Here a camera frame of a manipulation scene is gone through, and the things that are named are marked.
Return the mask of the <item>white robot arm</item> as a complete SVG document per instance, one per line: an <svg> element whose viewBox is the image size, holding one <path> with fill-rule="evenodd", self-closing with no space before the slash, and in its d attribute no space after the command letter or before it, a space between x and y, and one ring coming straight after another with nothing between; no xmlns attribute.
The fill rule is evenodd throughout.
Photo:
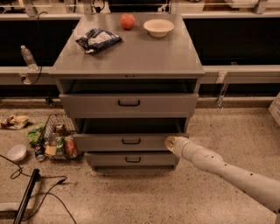
<svg viewBox="0 0 280 224"><path fill-rule="evenodd" d="M168 136L165 146L176 157L183 158L203 172L220 176L272 213L280 214L279 181L231 165L225 162L221 155L186 137Z"/></svg>

